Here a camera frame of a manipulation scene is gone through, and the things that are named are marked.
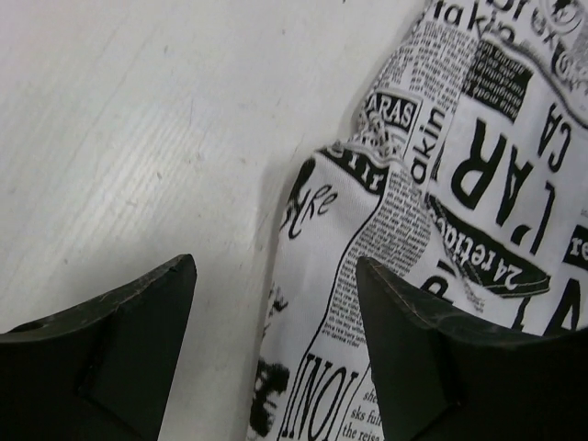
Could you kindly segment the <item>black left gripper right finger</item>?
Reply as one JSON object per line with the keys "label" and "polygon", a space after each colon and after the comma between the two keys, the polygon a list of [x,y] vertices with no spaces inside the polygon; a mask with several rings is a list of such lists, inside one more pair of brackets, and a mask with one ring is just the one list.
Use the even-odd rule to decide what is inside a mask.
{"label": "black left gripper right finger", "polygon": [[388,440],[584,440],[587,332],[525,334],[393,274],[356,265]]}

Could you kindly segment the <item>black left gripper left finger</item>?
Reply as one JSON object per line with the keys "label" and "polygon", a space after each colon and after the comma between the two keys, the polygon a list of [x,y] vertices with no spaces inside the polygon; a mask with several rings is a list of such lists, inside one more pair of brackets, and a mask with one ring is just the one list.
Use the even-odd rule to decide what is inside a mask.
{"label": "black left gripper left finger", "polygon": [[1,335],[4,440],[158,438],[197,268],[180,254]]}

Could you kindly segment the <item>newspaper print trousers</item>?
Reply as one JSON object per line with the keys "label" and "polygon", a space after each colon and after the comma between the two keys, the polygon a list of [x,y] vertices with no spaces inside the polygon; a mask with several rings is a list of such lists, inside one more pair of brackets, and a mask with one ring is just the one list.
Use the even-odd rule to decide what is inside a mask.
{"label": "newspaper print trousers", "polygon": [[388,440],[356,265],[525,334],[587,332],[587,4],[430,1],[301,166],[246,436]]}

